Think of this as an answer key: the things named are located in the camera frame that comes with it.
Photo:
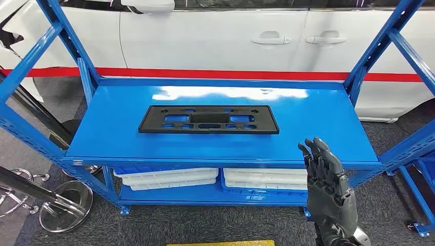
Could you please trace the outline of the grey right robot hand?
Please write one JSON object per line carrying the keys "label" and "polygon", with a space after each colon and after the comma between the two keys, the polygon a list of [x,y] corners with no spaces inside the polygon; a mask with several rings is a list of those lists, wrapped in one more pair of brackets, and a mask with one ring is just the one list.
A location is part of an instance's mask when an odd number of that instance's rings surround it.
{"label": "grey right robot hand", "polygon": [[354,245],[357,200],[341,161],[320,138],[298,144],[307,171],[307,208],[317,245]]}

